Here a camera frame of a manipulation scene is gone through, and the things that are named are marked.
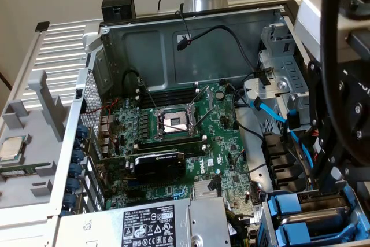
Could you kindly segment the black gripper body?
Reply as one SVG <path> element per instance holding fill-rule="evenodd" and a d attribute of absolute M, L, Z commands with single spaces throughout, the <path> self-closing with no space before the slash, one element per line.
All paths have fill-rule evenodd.
<path fill-rule="evenodd" d="M 341 142 L 351 141 L 350 154 L 360 165 L 369 165 L 369 80 L 352 65 L 336 66 L 335 121 Z"/>

